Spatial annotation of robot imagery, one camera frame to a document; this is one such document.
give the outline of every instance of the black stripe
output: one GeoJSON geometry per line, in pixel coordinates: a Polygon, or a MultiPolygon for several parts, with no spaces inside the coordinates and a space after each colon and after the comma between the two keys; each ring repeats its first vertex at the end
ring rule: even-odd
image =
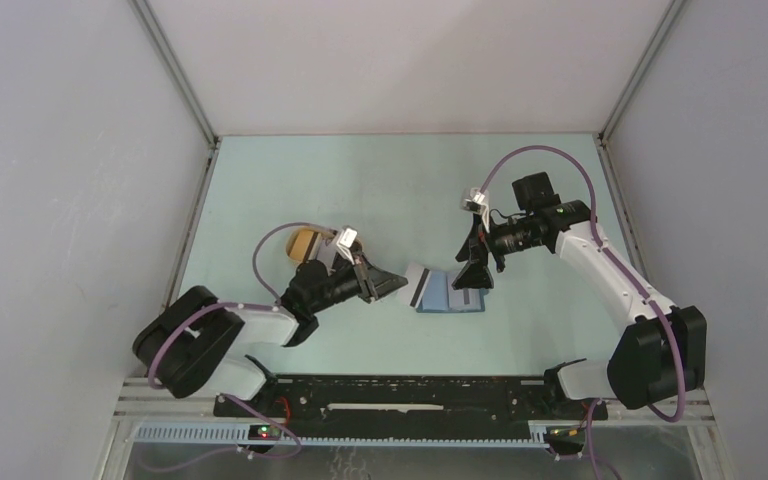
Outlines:
{"type": "Polygon", "coordinates": [[[422,275],[419,277],[419,283],[416,285],[416,290],[413,292],[413,298],[411,299],[411,307],[416,307],[416,303],[419,301],[419,294],[422,293],[422,287],[425,286],[425,281],[428,280],[428,269],[422,269],[422,275]]]}
{"type": "Polygon", "coordinates": [[[316,243],[316,237],[319,236],[319,232],[313,232],[313,236],[310,237],[310,243],[307,244],[307,250],[305,251],[303,262],[310,260],[310,252],[313,251],[313,245],[316,243]]]}

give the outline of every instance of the light blue tabletop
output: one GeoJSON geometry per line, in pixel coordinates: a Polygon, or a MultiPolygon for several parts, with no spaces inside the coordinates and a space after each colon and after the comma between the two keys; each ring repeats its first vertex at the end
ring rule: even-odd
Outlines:
{"type": "MultiPolygon", "coordinates": [[[[225,137],[181,292],[205,285],[222,300],[271,303],[252,274],[252,250],[267,231],[293,221],[353,226],[369,259],[395,273],[411,261],[457,269],[454,256],[471,225],[459,209],[464,188],[480,186],[501,157],[530,144],[560,148],[584,165],[599,221],[622,246],[589,134],[225,137]]],[[[494,179],[491,206],[516,212],[511,182],[540,171],[563,201],[587,202],[566,160],[526,152],[494,179]]],[[[289,233],[275,235],[259,261],[279,292],[294,272],[284,254],[289,233]]],[[[546,248],[508,256],[507,270],[494,277],[484,313],[418,314],[395,295],[372,305],[352,299],[321,312],[319,330],[302,345],[258,345],[251,353],[280,373],[405,375],[542,374],[564,361],[610,357],[619,334],[606,311],[546,248]]]]}

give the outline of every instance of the white wall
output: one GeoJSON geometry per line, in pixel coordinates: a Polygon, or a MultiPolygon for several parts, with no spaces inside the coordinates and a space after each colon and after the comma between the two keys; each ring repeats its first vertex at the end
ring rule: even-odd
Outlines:
{"type": "Polygon", "coordinates": [[[206,154],[128,2],[0,1],[0,479],[90,478],[206,154]]]}
{"type": "Polygon", "coordinates": [[[654,280],[708,318],[739,478],[768,478],[768,2],[690,2],[611,147],[654,280]]]}
{"type": "Polygon", "coordinates": [[[220,134],[593,132],[669,0],[153,0],[220,134]]]}

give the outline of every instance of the gray wall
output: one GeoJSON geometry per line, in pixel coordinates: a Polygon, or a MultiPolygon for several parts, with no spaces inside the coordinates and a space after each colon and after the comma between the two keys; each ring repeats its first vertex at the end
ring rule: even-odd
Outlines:
{"type": "Polygon", "coordinates": [[[768,2],[690,2],[611,139],[653,279],[709,321],[740,478],[768,478],[768,2]]]}
{"type": "Polygon", "coordinates": [[[207,147],[125,0],[0,1],[0,478],[89,478],[207,147]]]}

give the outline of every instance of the robotic arm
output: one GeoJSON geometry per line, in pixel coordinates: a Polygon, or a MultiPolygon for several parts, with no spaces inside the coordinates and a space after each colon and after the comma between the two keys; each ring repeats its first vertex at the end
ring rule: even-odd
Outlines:
{"type": "Polygon", "coordinates": [[[556,386],[558,395],[573,400],[617,398],[629,409],[676,395],[675,363],[654,308],[664,309],[676,338],[686,390],[702,386],[707,324],[699,310],[678,308],[614,255],[602,227],[591,223],[590,209],[580,200],[562,203],[545,172],[512,185],[522,213],[503,224],[493,222],[485,194],[478,189],[466,193],[462,207],[473,213],[473,225],[456,257],[467,263],[452,286],[493,288],[490,256],[501,273],[505,255],[544,245],[585,278],[622,333],[610,360],[579,360],[548,370],[546,381],[556,386]]]}
{"type": "Polygon", "coordinates": [[[134,354],[176,398],[205,391],[251,400],[276,380],[246,345],[294,347],[319,327],[317,313],[352,297],[372,303],[407,284],[370,263],[356,237],[344,227],[320,246],[325,261],[320,254],[302,263],[278,305],[220,303],[207,288],[191,288],[137,336],[134,354]]]}

